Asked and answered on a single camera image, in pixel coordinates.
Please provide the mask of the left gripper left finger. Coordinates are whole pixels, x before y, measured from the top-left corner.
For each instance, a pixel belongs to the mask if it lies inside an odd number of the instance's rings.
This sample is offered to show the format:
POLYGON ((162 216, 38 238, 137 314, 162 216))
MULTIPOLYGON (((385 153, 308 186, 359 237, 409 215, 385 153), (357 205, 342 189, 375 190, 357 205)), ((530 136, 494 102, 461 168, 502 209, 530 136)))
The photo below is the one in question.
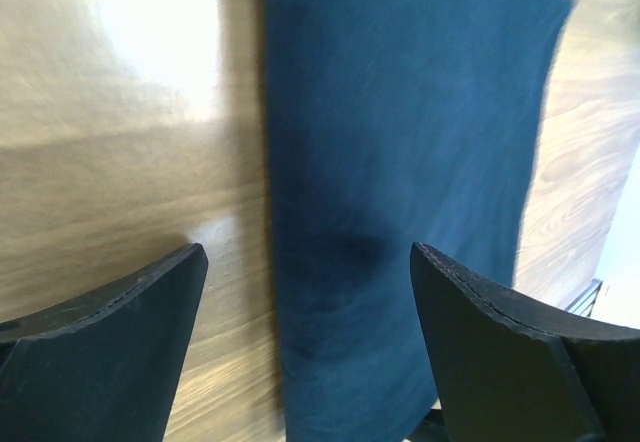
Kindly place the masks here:
POLYGON ((4 441, 160 441, 207 275, 200 244, 1 324, 4 441))

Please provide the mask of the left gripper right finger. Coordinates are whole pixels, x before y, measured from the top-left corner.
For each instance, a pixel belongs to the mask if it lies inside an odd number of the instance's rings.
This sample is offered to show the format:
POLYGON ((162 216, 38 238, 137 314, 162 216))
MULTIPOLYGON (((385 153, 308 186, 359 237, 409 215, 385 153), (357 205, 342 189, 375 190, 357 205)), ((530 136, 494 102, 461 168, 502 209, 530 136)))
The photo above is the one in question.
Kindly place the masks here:
POLYGON ((415 244, 411 279, 440 407, 422 441, 635 441, 639 333, 539 302, 415 244))

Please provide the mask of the navy jersey tank top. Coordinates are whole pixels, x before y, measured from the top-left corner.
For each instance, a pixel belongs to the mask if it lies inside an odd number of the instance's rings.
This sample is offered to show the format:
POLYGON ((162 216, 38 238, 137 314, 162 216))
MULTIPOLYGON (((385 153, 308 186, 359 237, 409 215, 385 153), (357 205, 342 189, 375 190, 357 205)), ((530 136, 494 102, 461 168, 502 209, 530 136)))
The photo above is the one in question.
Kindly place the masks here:
POLYGON ((401 441, 437 392, 410 251, 513 280, 574 0, 265 0, 290 441, 401 441))

